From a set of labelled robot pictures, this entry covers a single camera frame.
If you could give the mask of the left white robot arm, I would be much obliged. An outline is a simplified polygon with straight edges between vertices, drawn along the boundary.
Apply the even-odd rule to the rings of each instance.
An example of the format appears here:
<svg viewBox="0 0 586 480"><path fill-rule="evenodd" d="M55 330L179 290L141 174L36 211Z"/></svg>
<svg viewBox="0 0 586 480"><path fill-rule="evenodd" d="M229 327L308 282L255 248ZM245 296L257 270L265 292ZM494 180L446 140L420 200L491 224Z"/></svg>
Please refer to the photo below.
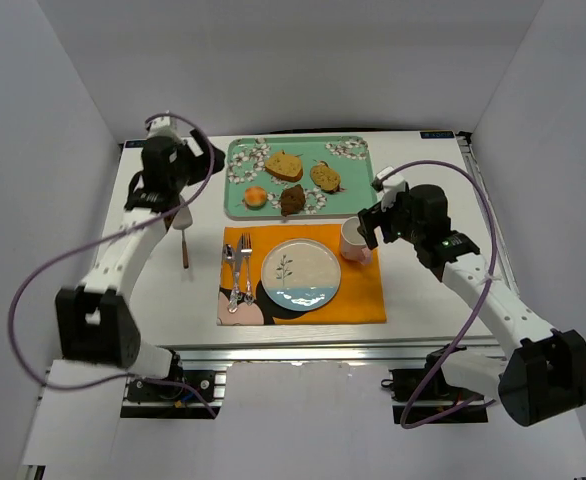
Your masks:
<svg viewBox="0 0 586 480"><path fill-rule="evenodd" d="M177 370L174 353L143 340L128 301L150 254L168 230L192 223L182 191L224 167L224 153L191 133L201 154L168 129L150 134L142 168L131 178L116 238L75 288L55 298L62 353L68 360L117 367L167 380Z"/></svg>

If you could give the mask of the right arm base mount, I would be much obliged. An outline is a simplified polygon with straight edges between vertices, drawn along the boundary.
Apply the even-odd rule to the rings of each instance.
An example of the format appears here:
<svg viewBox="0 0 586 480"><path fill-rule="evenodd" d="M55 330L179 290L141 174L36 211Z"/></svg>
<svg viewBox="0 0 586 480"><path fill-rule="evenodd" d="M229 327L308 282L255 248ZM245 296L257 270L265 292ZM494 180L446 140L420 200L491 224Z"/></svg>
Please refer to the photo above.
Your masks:
<svg viewBox="0 0 586 480"><path fill-rule="evenodd" d="M439 356L440 352L429 354L424 366L420 368L392 369L387 377L381 380L381 388L390 394L393 401L393 420L396 425L401 424L406 403ZM489 400L468 389L448 385L442 372L439 371L417 397L407 415L406 422L417 423L464 402L468 402L468 405L463 409L437 419L434 424L487 423L487 410L495 404L494 400Z"/></svg>

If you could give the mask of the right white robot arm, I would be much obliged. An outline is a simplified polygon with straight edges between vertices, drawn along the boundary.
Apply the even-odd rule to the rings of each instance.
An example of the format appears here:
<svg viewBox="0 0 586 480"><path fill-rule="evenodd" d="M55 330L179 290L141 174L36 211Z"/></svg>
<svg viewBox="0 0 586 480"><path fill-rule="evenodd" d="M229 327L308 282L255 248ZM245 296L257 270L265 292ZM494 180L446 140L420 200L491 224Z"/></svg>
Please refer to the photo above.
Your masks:
<svg viewBox="0 0 586 480"><path fill-rule="evenodd" d="M526 306L492 273L492 264L465 234L451 227L448 200L436 185L372 184L382 193L359 212L358 231L370 249L377 236L410 243L420 264L472 309L504 352L485 357L452 341L428 355L425 373L405 407L422 392L466 390L504 407L517 424L530 426L586 404L586 341L560 331Z"/></svg>

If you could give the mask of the round orange bun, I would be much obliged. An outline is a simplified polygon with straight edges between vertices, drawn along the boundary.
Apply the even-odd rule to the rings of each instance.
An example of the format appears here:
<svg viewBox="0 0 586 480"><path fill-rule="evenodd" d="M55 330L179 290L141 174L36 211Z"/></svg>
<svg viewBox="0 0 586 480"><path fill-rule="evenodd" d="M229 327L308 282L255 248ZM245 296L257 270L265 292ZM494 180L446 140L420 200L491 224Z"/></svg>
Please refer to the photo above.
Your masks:
<svg viewBox="0 0 586 480"><path fill-rule="evenodd" d="M243 203L247 208L260 209L268 200L268 192L259 186L249 187L244 191Z"/></svg>

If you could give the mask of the wooden handled spatula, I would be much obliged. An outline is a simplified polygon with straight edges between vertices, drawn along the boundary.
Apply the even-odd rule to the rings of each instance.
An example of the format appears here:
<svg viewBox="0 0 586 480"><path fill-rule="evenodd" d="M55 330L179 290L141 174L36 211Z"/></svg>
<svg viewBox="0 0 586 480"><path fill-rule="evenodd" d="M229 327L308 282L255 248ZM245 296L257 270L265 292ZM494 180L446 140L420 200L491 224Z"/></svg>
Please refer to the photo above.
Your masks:
<svg viewBox="0 0 586 480"><path fill-rule="evenodd" d="M186 241L186 230L193 224L193 218L189 207L181 208L174 217L172 228L181 234L182 265L184 269L189 268L188 246Z"/></svg>

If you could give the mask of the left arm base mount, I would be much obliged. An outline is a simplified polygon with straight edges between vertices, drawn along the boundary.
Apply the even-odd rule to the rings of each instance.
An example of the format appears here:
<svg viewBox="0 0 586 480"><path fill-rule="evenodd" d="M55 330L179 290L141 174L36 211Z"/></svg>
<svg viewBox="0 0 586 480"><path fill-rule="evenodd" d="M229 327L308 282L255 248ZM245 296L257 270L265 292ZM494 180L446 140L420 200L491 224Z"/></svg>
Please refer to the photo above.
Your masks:
<svg viewBox="0 0 586 480"><path fill-rule="evenodd" d="M228 364L187 362L181 365L183 373L173 379L190 386L204 400L188 388L159 385L135 379L128 381L124 390L120 417L149 420L212 420L206 405L218 414L225 395Z"/></svg>

